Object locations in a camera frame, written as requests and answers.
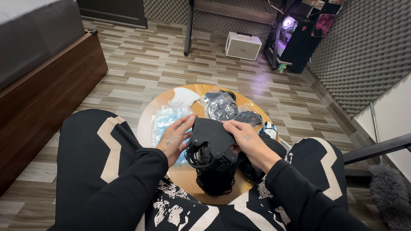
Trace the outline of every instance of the gray mattress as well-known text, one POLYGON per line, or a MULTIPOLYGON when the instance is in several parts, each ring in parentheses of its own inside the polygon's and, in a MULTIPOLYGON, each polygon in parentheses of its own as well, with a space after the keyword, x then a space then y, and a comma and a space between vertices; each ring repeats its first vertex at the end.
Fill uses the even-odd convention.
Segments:
POLYGON ((0 0, 0 89, 83 35, 74 0, 0 0))

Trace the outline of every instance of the wooden floor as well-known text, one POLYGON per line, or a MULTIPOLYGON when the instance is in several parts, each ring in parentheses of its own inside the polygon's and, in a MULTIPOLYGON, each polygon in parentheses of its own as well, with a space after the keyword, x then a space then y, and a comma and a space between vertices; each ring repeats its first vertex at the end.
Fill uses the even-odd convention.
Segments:
MULTIPOLYGON (((148 103, 160 93, 187 84, 211 84, 236 91, 261 107, 290 145, 320 137, 343 153, 348 137, 296 74, 272 72, 257 61, 226 57, 226 34, 193 31, 190 55, 183 55, 185 26, 149 21, 149 30, 84 21, 96 28, 109 72, 77 111, 102 109, 124 118, 136 133, 148 103)), ((54 223, 59 133, 0 198, 1 230, 45 230, 54 223)), ((350 168, 367 168, 357 163, 350 168)), ((348 188, 350 212, 373 230, 386 230, 368 189, 348 188)))

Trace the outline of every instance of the black pants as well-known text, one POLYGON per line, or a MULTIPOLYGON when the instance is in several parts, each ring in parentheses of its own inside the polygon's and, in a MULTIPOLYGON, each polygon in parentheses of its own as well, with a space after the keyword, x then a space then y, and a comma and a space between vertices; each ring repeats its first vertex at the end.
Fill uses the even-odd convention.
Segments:
MULTIPOLYGON (((281 152, 279 143, 266 137, 263 140, 271 149, 281 152)), ((114 113, 91 109, 67 118, 60 131, 57 156, 56 222, 75 213, 94 193, 122 173, 129 166, 133 153, 139 148, 141 145, 127 122, 114 113)), ((348 209, 343 158, 341 151, 334 145, 320 138, 302 139, 293 146, 284 159, 311 183, 319 186, 325 195, 348 209)), ((192 227, 197 230, 221 230, 222 226, 235 227, 236 230, 255 228, 251 224, 259 221, 256 221, 255 217, 242 219, 243 215, 245 218, 248 217, 247 213, 238 210, 238 207, 235 208, 236 203, 237 205, 245 203, 246 210, 259 214, 259 219, 265 219, 277 230, 289 229, 290 221, 287 220, 287 215, 279 202, 272 198, 264 181, 229 205, 213 207, 200 204, 192 196, 184 194, 182 189, 167 178, 163 178, 153 202, 158 201, 156 198, 165 194, 170 195, 172 192, 176 197, 167 206, 171 208, 173 205, 179 205, 183 209, 186 207, 188 213, 191 212, 191 217, 203 219, 192 227), (213 211, 216 212, 215 216, 218 214, 221 221, 214 221, 204 226, 204 216, 212 217, 213 211)), ((177 225, 167 222, 167 219, 158 222, 156 216, 158 216, 159 206, 154 203, 147 208, 141 219, 143 224, 139 225, 140 228, 145 227, 147 231, 156 228, 177 230, 177 225)), ((184 215, 181 216, 181 222, 184 223, 184 215)), ((183 224, 180 229, 189 230, 191 223, 192 221, 187 224, 186 221, 187 225, 183 224)))

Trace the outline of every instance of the white wall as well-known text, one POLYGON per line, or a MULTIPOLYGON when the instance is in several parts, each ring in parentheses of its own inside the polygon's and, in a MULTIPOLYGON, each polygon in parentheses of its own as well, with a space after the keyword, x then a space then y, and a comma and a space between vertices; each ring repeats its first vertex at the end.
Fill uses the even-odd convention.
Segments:
MULTIPOLYGON (((374 101, 380 142, 411 133, 411 74, 374 101)), ((375 140, 369 106, 354 117, 375 140)), ((387 154, 391 161, 411 181, 411 152, 403 149, 387 154)))

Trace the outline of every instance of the black and white patterned pants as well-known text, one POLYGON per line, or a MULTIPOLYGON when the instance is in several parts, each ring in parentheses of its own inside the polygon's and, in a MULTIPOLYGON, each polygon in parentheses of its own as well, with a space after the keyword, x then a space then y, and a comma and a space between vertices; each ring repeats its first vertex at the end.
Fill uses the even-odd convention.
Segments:
MULTIPOLYGON (((275 151, 277 145, 272 141, 264 138, 275 151)), ((91 109, 67 118, 57 156, 56 222, 75 213, 94 193, 116 179, 139 148, 127 122, 111 112, 91 109)), ((334 145, 315 137, 302 139, 284 159, 326 196, 348 209, 343 158, 334 145)), ((166 176, 136 230, 292 230, 293 221, 280 204, 262 181, 228 205, 209 206, 199 203, 166 176)))

